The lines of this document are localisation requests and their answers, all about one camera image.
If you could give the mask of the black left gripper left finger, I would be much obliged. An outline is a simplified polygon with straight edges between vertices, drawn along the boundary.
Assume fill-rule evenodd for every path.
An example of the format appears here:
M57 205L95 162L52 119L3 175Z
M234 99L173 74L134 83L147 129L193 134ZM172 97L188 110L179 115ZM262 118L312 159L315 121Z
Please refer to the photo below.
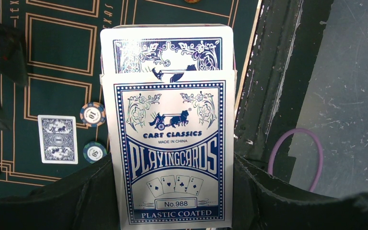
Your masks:
M111 155L27 196L0 199L0 230L118 230Z

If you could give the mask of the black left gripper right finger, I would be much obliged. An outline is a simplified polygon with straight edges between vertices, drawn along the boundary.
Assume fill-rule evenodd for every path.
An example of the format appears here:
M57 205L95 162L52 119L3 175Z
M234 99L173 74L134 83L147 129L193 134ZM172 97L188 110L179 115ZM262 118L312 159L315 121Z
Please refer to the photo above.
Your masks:
M368 230L368 192L333 198L294 187L234 155L233 230Z

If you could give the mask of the green blue poker chip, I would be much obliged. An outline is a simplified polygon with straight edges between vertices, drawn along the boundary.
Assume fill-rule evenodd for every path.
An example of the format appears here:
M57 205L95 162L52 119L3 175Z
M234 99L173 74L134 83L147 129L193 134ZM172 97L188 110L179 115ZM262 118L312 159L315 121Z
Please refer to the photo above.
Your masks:
M87 162L95 163L107 155L107 150L101 143L91 141L84 146L83 155Z

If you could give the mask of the blue back playing card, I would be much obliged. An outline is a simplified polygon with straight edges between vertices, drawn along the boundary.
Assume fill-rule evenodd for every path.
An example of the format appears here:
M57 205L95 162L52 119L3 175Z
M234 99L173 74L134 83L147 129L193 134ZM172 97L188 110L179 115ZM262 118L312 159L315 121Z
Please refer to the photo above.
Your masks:
M62 115L38 115L42 163L78 164L76 118Z

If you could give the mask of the blue white card deck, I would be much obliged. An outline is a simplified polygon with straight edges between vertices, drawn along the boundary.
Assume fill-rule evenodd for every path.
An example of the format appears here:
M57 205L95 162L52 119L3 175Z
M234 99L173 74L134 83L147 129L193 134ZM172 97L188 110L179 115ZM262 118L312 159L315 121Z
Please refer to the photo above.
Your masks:
M232 28L123 25L100 41L121 229L231 227Z

